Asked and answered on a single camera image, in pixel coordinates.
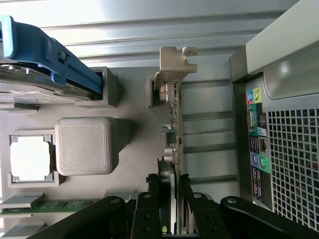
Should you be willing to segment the grey printed parts rack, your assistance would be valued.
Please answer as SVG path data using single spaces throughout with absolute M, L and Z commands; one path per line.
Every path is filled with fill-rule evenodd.
M 0 203 L 18 194 L 96 202 L 117 196 L 128 202 L 148 190 L 148 175 L 162 177 L 158 161 L 171 114 L 168 105 L 154 105 L 159 91 L 151 68 L 93 71 L 104 80 L 101 100 L 0 94 Z M 19 136 L 44 136 L 50 143 L 51 173 L 45 180 L 12 176 L 10 144 Z M 73 213 L 0 215 L 0 239 L 27 239 Z

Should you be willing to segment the green RAM stick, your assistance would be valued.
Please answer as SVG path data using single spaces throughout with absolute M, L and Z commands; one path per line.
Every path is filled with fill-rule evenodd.
M 73 213 L 96 202 L 96 199 L 48 199 L 43 194 L 18 194 L 0 203 L 0 215 Z

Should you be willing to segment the open PC case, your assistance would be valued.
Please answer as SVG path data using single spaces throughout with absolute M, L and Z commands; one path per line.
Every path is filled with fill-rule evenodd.
M 240 197 L 319 232 L 319 47 L 229 63 Z

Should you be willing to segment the silver CPU chip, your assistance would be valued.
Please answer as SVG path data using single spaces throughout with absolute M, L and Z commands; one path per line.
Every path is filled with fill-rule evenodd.
M 11 174 L 19 181 L 45 180 L 50 164 L 50 143 L 44 136 L 19 136 L 11 142 Z

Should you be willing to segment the hard disk in blue caddy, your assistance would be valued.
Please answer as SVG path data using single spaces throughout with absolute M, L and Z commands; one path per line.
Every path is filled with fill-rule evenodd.
M 104 80 L 40 28 L 0 17 L 0 94 L 101 100 Z

